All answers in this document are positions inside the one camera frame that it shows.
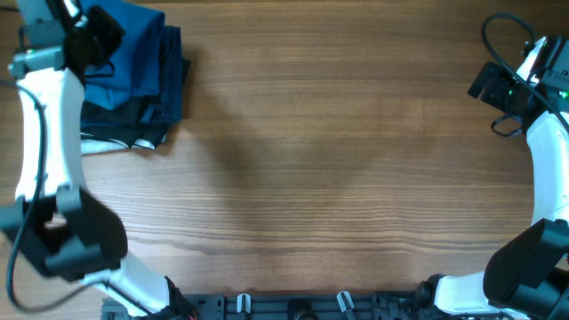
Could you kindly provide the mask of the blue polo shirt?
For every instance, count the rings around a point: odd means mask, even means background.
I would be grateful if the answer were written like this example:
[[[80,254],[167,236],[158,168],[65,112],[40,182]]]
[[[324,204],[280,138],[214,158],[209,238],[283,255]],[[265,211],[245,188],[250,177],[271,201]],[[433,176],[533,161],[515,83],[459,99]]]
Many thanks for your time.
[[[117,108],[132,97],[159,93],[159,45],[165,14],[120,0],[85,0],[85,10],[101,6],[124,30],[121,44],[109,61],[112,77],[86,81],[85,100],[106,109]]]

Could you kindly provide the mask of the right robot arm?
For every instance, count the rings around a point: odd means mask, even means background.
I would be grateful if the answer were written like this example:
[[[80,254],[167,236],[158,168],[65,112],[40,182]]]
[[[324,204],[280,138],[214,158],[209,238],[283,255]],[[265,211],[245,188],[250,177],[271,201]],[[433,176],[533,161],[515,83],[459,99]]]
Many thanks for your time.
[[[415,292],[377,293],[380,319],[566,319],[568,273],[568,40],[527,44],[515,74],[486,63],[469,95],[519,122],[533,160],[530,227],[504,245],[485,270],[434,275]]]

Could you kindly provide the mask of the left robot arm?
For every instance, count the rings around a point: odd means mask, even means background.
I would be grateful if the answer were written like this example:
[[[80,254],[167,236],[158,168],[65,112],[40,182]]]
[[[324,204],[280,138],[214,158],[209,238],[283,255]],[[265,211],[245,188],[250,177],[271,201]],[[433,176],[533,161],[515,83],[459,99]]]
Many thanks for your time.
[[[80,115],[86,74],[119,48],[124,30],[104,9],[77,1],[20,1],[23,25],[8,85],[23,115],[23,163],[15,201],[1,211],[12,243],[5,285],[21,312],[16,260],[23,256],[45,277],[95,288],[140,319],[193,319],[196,311],[175,284],[129,252],[120,218],[85,183]]]

